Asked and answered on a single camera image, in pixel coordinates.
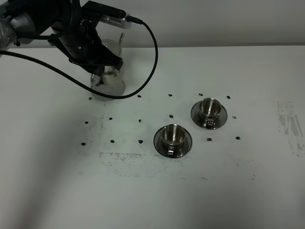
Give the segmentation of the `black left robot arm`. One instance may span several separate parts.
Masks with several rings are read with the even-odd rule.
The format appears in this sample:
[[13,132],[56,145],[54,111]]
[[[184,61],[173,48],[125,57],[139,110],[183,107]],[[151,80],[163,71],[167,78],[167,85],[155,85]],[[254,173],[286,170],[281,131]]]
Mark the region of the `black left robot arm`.
[[47,40],[69,61],[101,76],[106,66],[120,70],[123,60],[106,48],[96,31],[104,17],[123,19],[126,13],[94,1],[8,0],[0,6],[0,49]]

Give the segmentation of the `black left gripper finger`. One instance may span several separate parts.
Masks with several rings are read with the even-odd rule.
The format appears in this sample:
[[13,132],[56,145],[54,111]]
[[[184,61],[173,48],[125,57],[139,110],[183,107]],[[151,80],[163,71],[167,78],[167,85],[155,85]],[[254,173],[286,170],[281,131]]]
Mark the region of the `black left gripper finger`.
[[103,82],[102,76],[104,74],[104,65],[91,65],[88,67],[91,73],[90,82]]
[[121,55],[122,50],[118,48],[107,47],[107,52],[105,55],[104,65],[112,66],[116,70],[120,71],[123,66],[123,59]]

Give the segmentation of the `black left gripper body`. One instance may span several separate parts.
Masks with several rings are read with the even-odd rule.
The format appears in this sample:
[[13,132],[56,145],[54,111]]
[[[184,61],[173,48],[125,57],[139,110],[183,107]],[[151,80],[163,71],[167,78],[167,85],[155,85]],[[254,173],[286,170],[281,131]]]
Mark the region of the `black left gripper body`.
[[102,44],[89,20],[82,19],[69,32],[48,42],[88,72],[103,72],[105,66],[112,66],[112,52]]

